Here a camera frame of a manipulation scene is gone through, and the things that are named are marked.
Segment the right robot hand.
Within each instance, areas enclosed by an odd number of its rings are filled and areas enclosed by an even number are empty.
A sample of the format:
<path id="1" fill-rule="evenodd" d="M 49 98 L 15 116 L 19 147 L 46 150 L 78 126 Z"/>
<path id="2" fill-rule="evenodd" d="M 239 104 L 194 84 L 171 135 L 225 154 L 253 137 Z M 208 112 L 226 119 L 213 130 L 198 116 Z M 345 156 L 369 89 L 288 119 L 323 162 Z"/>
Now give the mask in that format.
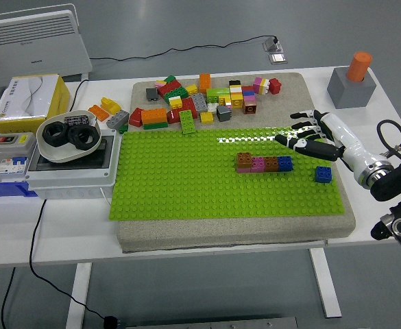
<path id="1" fill-rule="evenodd" d="M 356 178 L 365 170 L 385 162 L 383 156 L 366 150 L 351 129 L 333 113 L 305 110 L 293 113 L 291 118 L 307 118 L 291 128 L 308 129 L 295 138 L 279 134 L 275 140 L 299 154 L 330 161 L 341 159 Z"/>

